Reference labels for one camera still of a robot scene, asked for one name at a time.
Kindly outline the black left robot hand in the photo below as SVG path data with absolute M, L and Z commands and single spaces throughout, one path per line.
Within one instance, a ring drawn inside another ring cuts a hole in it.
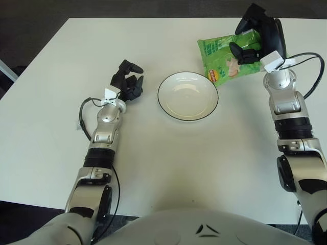
M 143 74 L 144 70 L 134 63 L 127 60 L 119 65 L 119 69 L 111 79 L 111 85 L 118 88 L 121 92 L 119 99 L 123 102 L 132 101 L 141 96 L 143 92 L 144 76 L 137 78 L 135 75 L 127 77 L 131 72 L 136 74 Z

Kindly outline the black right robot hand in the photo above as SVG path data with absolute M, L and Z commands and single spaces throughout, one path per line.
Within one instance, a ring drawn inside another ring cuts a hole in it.
M 261 39 L 259 50 L 253 48 L 245 50 L 235 42 L 229 44 L 232 54 L 240 65 L 257 62 L 273 51 L 277 51 L 283 59 L 286 59 L 282 23 L 278 18 L 267 16 L 265 12 L 266 10 L 259 5 L 251 4 L 235 30 L 235 34 L 239 35 L 253 29 L 259 33 Z

